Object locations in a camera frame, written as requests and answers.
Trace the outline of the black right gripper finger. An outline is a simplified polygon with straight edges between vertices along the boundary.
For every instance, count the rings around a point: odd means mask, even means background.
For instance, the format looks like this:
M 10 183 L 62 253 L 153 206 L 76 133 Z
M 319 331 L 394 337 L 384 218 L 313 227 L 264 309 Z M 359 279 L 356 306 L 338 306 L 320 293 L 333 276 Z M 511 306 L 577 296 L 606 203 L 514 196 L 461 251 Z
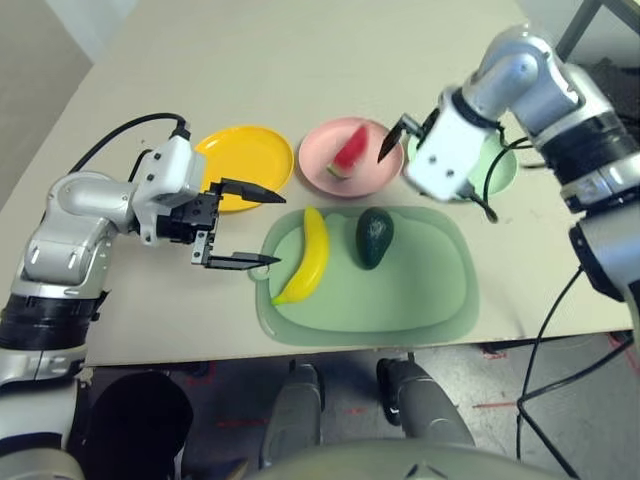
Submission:
M 382 141 L 380 151 L 378 154 L 377 162 L 381 163 L 384 158 L 395 148 L 399 143 L 405 129 L 405 122 L 403 119 L 399 119 L 396 124 L 390 129 L 388 134 Z

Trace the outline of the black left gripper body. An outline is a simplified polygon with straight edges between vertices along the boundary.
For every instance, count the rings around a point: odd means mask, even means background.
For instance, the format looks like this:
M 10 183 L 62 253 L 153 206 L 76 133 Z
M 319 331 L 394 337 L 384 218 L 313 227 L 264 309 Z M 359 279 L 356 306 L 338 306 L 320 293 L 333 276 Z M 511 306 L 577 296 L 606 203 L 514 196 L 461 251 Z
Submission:
M 191 261 L 195 265 L 217 266 L 213 255 L 222 185 L 211 183 L 204 193 L 159 216 L 159 237 L 173 243 L 192 245 Z

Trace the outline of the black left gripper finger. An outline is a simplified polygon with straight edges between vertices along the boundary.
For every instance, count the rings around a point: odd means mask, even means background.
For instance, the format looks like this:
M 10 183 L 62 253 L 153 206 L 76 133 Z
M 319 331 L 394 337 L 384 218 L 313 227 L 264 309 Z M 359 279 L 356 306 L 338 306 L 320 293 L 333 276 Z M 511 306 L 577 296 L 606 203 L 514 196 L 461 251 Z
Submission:
M 280 262 L 280 258 L 257 253 L 234 252 L 231 256 L 210 256 L 207 259 L 208 269 L 245 271 L 261 268 Z
M 285 203 L 286 199 L 258 184 L 234 179 L 222 178 L 220 180 L 219 192 L 239 196 L 241 199 L 261 204 Z

